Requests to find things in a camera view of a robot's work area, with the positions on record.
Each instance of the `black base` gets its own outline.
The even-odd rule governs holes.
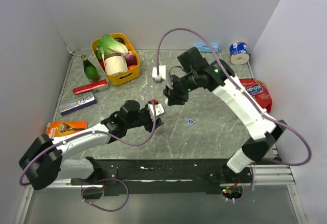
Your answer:
[[[220,184],[226,182],[223,165],[227,159],[177,159],[177,160],[96,160],[102,168],[99,179],[118,178],[128,186],[130,194],[192,193],[221,194]],[[245,168],[237,178],[241,183],[250,183],[250,170]],[[72,185],[89,185],[81,179],[72,179]],[[85,192],[86,199],[97,199],[101,190]],[[120,183],[105,182],[104,196],[125,194]]]

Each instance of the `orange package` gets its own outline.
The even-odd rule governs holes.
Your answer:
[[[54,121],[48,123],[45,133],[49,138],[68,136],[87,128],[86,121]]]

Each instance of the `purple box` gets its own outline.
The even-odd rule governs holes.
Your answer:
[[[92,93],[86,93],[85,95],[79,97],[76,100],[60,105],[59,112],[61,115],[65,116],[77,110],[96,104],[96,102],[97,100]]]

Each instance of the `blue sticker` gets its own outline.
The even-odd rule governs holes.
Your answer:
[[[250,95],[255,95],[255,94],[259,94],[263,91],[262,86],[260,84],[254,84],[251,87],[247,87],[246,91],[250,94]]]

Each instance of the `lettuce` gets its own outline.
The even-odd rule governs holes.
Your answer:
[[[104,55],[113,54],[113,53],[119,53],[124,56],[128,54],[128,50],[126,46],[118,41],[116,41],[112,36],[110,35],[104,35],[98,43],[98,53],[97,58],[102,59],[101,56],[101,48],[103,48]]]

